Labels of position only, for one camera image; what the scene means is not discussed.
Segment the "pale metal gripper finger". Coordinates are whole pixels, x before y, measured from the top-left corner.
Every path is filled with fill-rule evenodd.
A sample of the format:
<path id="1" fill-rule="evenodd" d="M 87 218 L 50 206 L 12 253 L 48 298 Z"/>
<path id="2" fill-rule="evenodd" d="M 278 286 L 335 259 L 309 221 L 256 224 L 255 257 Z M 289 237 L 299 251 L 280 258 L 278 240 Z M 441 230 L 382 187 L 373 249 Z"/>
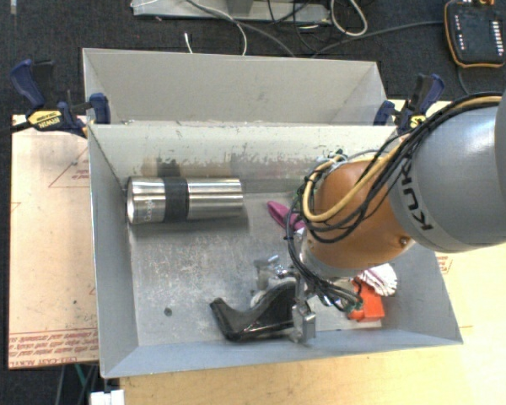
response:
<path id="1" fill-rule="evenodd" d="M 258 289 L 275 289 L 284 284 L 296 284 L 296 278 L 282 265 L 279 255 L 254 260 L 254 266 L 257 272 Z"/>
<path id="2" fill-rule="evenodd" d="M 316 314 L 308 304 L 295 304 L 292 308 L 293 332 L 295 343 L 307 343 L 316 334 Z"/>

